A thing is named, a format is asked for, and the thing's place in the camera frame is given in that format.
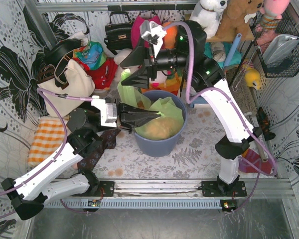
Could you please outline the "green plastic trash bag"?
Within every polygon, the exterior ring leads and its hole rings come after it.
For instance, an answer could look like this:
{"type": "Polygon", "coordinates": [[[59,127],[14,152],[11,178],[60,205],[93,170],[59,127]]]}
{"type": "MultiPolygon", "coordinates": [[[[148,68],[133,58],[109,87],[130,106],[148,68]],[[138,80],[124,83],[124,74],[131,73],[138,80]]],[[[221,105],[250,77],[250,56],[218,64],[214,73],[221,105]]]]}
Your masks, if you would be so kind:
{"type": "Polygon", "coordinates": [[[160,117],[135,128],[135,132],[150,140],[164,140],[176,135],[184,125],[182,109],[175,104],[171,96],[155,95],[155,98],[151,100],[141,94],[138,88],[123,86],[122,81],[130,75],[129,69],[125,69],[121,73],[121,79],[117,86],[121,102],[140,109],[158,111],[160,114],[160,117]]]}

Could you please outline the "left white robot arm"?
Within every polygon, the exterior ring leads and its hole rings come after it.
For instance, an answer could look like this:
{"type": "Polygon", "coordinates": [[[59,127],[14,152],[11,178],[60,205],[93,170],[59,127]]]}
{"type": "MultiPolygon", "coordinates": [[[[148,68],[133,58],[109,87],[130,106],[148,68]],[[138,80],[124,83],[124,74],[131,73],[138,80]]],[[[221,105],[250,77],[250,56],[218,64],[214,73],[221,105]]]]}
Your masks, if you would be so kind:
{"type": "Polygon", "coordinates": [[[72,195],[102,193],[100,181],[90,170],[76,176],[54,182],[57,176],[73,164],[89,157],[102,139],[98,132],[118,128],[128,131],[162,116],[159,111],[145,110],[124,103],[107,103],[104,99],[92,99],[93,111],[77,108],[69,115],[67,123],[71,134],[66,134],[62,144],[47,159],[16,179],[6,178],[1,185],[11,204],[22,220],[40,213],[44,206],[72,195]]]}

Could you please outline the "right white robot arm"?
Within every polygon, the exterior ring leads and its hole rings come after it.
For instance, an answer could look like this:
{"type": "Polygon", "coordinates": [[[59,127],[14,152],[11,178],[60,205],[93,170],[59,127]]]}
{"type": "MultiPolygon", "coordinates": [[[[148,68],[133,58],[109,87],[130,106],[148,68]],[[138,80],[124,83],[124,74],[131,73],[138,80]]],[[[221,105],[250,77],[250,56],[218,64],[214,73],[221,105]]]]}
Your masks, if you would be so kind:
{"type": "Polygon", "coordinates": [[[245,118],[234,100],[222,69],[205,52],[206,32],[192,20],[173,22],[165,27],[145,20],[140,25],[136,47],[121,62],[122,68],[140,68],[122,80],[123,86],[147,89],[158,71],[183,69],[186,79],[185,98],[191,104],[202,97],[220,120],[225,136],[215,145],[221,156],[221,168],[216,179],[221,195],[237,194],[239,159],[249,143],[257,140],[261,129],[245,118]]]}

